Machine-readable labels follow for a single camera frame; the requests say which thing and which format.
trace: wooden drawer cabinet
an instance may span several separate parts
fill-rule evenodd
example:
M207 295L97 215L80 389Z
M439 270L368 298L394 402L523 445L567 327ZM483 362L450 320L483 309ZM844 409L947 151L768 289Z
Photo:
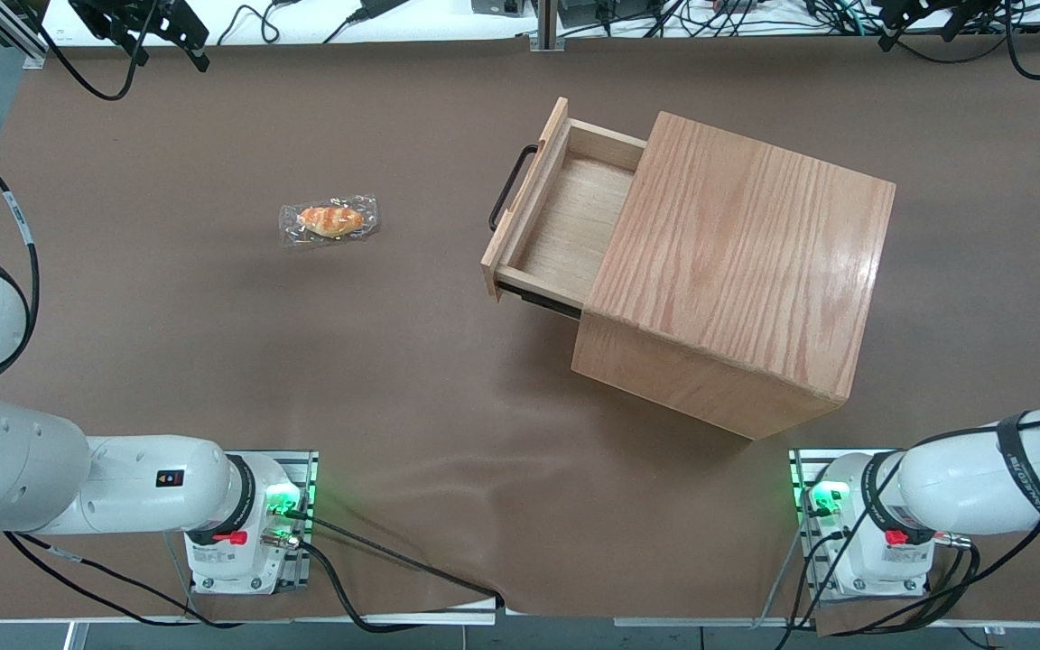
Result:
M849 398L893 189L668 113L636 140L561 99L484 277L580 320L578 373L762 439Z

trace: bread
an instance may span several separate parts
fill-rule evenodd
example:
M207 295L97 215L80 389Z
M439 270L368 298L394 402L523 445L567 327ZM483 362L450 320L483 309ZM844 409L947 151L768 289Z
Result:
M342 237L362 228L364 216L354 209L313 207L301 211L297 222L300 226L322 237Z

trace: table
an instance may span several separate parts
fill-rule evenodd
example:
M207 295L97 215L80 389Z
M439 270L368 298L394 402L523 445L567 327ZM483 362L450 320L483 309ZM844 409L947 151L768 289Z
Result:
M856 7L863 8L870 14L878 14L879 8L864 0L854 0ZM244 3L255 7L257 11L263 12L267 8L270 0L244 0ZM227 3L223 0L189 0L190 7L194 14L207 25L210 31L208 45L215 45L215 41L223 33L235 16L236 7L239 3ZM1015 0L1016 8L1023 6L1022 1ZM1029 3L1032 8L1024 14L1021 25L1040 25L1040 0ZM286 4L277 8L268 16L268 21L280 30L279 45L317 45L329 36L336 26L343 22L344 18L352 16L353 11L359 8L359 0L350 3L335 3L329 0L301 0L300 3ZM704 22L716 15L711 3L707 0L694 0L691 17L694 21ZM948 9L936 11L932 17L925 17L913 25L911 31L935 31L940 29L948 20L951 12ZM744 25L734 29L735 24L743 20ZM723 32L725 36L735 31L740 36L773 36L773 34L809 34L809 33L830 33L829 26L817 25L817 19L809 17L805 10L804 0L766 0L758 4L745 17L742 12L731 14L730 17L720 17L714 21L710 29L702 32L704 37L720 36L722 32L719 26L726 25ZM50 7L43 17L43 24L47 31L54 37L54 42L61 46L76 46L76 48L113 48L111 42L99 41L86 29L79 17L76 16L67 0L51 0ZM879 21L870 21L870 24L879 24ZM641 37L649 28L652 28L653 20L632 20L620 21L612 25L613 36L615 37ZM690 25L696 31L699 26ZM488 14L475 14L471 10L468 0L410 0L384 16L376 17L371 21L352 24L343 29L332 43L367 43L367 42L393 42L393 41L470 41L470 40L500 40L500 37L514 37L517 33L536 33L537 14L530 3L523 3L523 16L521 17L494 17ZM557 33L566 37L594 37L603 36L601 28L577 28L566 29L563 22L557 18ZM684 25L681 25L679 18L674 17L666 24L666 37L688 37ZM228 33L224 45L263 45L263 37L260 36L259 18L251 16L244 10L236 21L236 28ZM148 36L148 46L173 46L161 37Z
M1039 37L1020 45L1040 70ZM90 435L316 448L322 515L513 609L693 618L760 613L797 525L788 448L890 447L1040 407L1040 85L1004 55L931 66L842 37L210 55L201 75L156 54L119 104L55 66L25 74L0 172L45 293L1 399ZM79 62L119 82L116 58ZM560 95L622 133L669 110L895 182L846 407L750 443L573 373L574 322L488 300L488 211ZM358 192L384 211L367 242L280 249L282 203ZM0 263L25 283L12 228L0 203ZM57 542L181 593L158 535ZM363 613L470 600L326 548ZM1040 621L1040 539L989 581L951 617ZM339 614L326 579L199 601L220 619ZM0 537L0 619L105 616Z

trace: drawer handle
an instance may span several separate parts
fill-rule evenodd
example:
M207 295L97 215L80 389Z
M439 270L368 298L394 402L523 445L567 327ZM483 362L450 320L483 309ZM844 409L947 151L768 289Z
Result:
M509 181L503 184L503 191L500 192L500 198L496 199L496 206L492 209L492 214L488 217L488 230L491 230L492 233L495 233L496 231L496 224L499 223L500 210L503 209L503 202L508 201L509 193L512 192L512 185L517 181L517 176L520 176L520 167L523 167L523 161L527 160L528 156L535 154L538 149L540 149L540 147L537 145L528 145L523 149L523 152L520 152L517 164L513 166L512 174L509 175Z

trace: plastic wrapper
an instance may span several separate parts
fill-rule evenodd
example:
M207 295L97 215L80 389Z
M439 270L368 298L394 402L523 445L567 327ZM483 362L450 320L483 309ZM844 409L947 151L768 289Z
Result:
M376 231L380 231L380 206L375 197L366 194L335 197L326 202L284 206L280 210L280 242L286 249L362 242Z

